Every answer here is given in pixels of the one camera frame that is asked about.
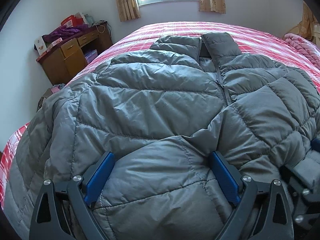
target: red box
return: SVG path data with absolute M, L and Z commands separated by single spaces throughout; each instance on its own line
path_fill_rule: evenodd
M 61 26 L 66 25 L 67 27 L 74 27 L 83 24 L 83 19 L 77 19 L 73 15 L 70 15 L 68 18 L 64 19 L 61 22 Z

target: window sill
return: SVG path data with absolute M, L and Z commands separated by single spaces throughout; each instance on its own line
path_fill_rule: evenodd
M 149 4 L 155 4 L 155 3 L 185 2 L 185 1 L 199 1 L 199 0 L 149 0 L 149 1 L 145 1 L 145 3 L 139 4 L 138 7 L 142 7 Z

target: down jacket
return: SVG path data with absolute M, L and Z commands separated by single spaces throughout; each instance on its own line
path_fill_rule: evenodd
M 112 240 L 212 240 L 232 211 L 207 157 L 256 181 L 294 166 L 318 185 L 320 96 L 307 74 L 242 54 L 227 33 L 167 36 L 51 96 L 23 134 L 4 212 L 22 239 L 44 179 L 68 181 L 106 151 L 117 162 L 93 213 Z M 71 214 L 74 233 L 81 230 Z

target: blue gripper pad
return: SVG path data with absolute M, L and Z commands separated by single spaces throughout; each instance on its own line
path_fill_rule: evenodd
M 315 138 L 311 141 L 311 149 L 320 153 L 320 140 Z
M 90 167 L 93 170 L 93 174 L 91 174 L 89 181 L 84 185 L 84 201 L 88 206 L 91 205 L 92 202 L 97 201 L 113 167 L 115 166 L 115 163 L 113 153 L 109 152 L 106 156 L 103 155 L 102 160 L 100 160 L 96 165 Z
M 221 160 L 221 158 L 223 157 L 220 153 L 217 153 L 217 152 L 211 153 L 211 155 L 209 156 L 210 168 L 213 174 L 215 175 L 219 183 L 219 186 L 223 194 L 225 195 L 226 199 L 229 202 L 233 203 L 235 206 L 237 206 L 241 200 L 239 196 L 240 186 L 239 186 L 239 183 L 237 183 L 236 180 L 232 177 L 231 173 L 226 167 L 226 165 L 227 166 L 231 166 L 231 165 L 228 165 L 227 162 L 224 160 L 224 162 L 226 163 L 225 165 L 224 162 Z

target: wall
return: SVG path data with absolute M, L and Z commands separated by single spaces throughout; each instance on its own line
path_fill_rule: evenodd
M 40 97 L 51 87 L 33 44 L 77 12 L 72 1 L 21 0 L 0 32 L 1 151 L 10 135 L 33 118 Z
M 197 1 L 162 2 L 140 7 L 141 18 L 121 23 L 115 0 L 79 0 L 82 11 L 112 26 L 113 41 L 152 23 L 167 21 L 208 21 L 241 25 L 284 35 L 302 17 L 302 0 L 226 0 L 227 14 L 199 12 Z

